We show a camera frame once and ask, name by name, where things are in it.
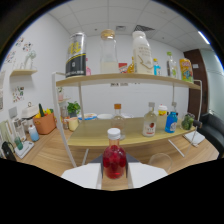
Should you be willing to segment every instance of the can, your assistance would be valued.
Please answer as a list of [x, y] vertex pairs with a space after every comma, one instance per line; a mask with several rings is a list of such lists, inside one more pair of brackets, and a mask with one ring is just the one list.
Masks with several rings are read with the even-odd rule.
[[193, 70], [191, 66], [191, 62], [187, 58], [180, 59], [180, 72], [181, 72], [181, 79], [187, 82], [194, 82], [193, 79]]
[[70, 36], [66, 58], [65, 77], [86, 75], [86, 34], [77, 32]]

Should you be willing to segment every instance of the bottle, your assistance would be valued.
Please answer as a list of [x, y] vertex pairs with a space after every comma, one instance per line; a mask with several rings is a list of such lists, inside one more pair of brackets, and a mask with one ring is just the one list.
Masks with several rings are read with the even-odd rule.
[[177, 126], [178, 113], [175, 111], [171, 111], [166, 119], [165, 131], [168, 133], [174, 133]]
[[111, 127], [121, 131], [120, 140], [125, 139], [125, 118], [121, 115], [121, 104], [114, 104], [115, 114], [111, 119]]
[[151, 111], [149, 111], [144, 116], [144, 124], [143, 124], [142, 134], [145, 137], [154, 136], [155, 135], [155, 131], [156, 131], [157, 116], [154, 113], [155, 103], [154, 102], [149, 102], [149, 107], [152, 108]]
[[128, 66], [127, 73], [134, 73], [135, 72], [134, 57], [131, 57], [131, 58], [132, 58], [132, 63]]
[[133, 36], [133, 55], [136, 73], [154, 74], [151, 47], [142, 31], [134, 31]]
[[29, 131], [31, 140], [33, 142], [36, 142], [37, 140], [39, 140], [40, 137], [39, 137], [37, 129], [34, 125], [31, 124], [30, 127], [28, 128], [28, 131]]
[[177, 63], [173, 60], [172, 53], [167, 52], [167, 75], [171, 78], [178, 79]]
[[103, 167], [110, 179], [118, 179], [124, 174], [126, 166], [126, 153], [120, 147], [120, 129], [110, 128], [108, 131], [109, 146], [103, 153]]
[[158, 76], [162, 75], [161, 67], [158, 64], [157, 58], [154, 58], [153, 61], [154, 61], [154, 75]]
[[86, 58], [86, 76], [90, 76], [91, 75], [91, 69], [87, 66], [88, 65], [88, 58]]
[[101, 32], [100, 46], [101, 74], [120, 73], [117, 60], [115, 33], [113, 30], [107, 29]]

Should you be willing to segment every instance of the basket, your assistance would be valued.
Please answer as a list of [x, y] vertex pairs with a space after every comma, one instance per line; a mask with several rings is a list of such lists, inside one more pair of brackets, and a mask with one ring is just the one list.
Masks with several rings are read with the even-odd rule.
[[33, 122], [40, 135], [47, 135], [56, 128], [54, 113], [40, 118], [33, 118]]

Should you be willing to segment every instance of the red bottle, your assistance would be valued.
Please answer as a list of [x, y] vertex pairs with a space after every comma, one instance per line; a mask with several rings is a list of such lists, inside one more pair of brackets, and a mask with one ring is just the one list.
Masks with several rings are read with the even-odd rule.
[[110, 128], [108, 131], [109, 146], [103, 153], [103, 167], [110, 179], [118, 179], [124, 174], [126, 153], [120, 147], [120, 129]]

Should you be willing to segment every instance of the wooden shelf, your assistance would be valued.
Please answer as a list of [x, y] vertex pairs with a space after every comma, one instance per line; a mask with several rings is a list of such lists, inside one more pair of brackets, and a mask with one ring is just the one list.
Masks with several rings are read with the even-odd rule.
[[63, 103], [65, 101], [67, 101], [67, 100], [70, 100], [70, 98], [66, 98], [66, 99], [63, 99], [63, 100], [58, 100], [58, 103]]
[[35, 72], [37, 72], [37, 70], [15, 69], [10, 76], [32, 75]]
[[138, 73], [112, 73], [112, 74], [96, 74], [91, 76], [73, 76], [57, 81], [56, 86], [87, 86], [106, 83], [148, 83], [159, 85], [170, 85], [175, 87], [187, 87], [200, 90], [200, 86], [191, 82], [185, 82], [179, 79], [155, 76]]
[[[124, 147], [141, 146], [153, 144], [161, 140], [184, 135], [195, 130], [186, 131], [180, 128], [181, 120], [178, 120], [177, 128], [174, 133], [165, 132], [166, 116], [158, 116], [156, 123], [156, 134], [153, 137], [144, 137], [142, 135], [143, 117], [127, 118], [125, 120], [126, 138], [120, 141], [120, 145]], [[107, 147], [109, 140], [107, 130], [111, 128], [111, 120], [89, 120], [79, 123], [77, 129], [68, 139], [67, 144], [78, 148], [99, 149]]]

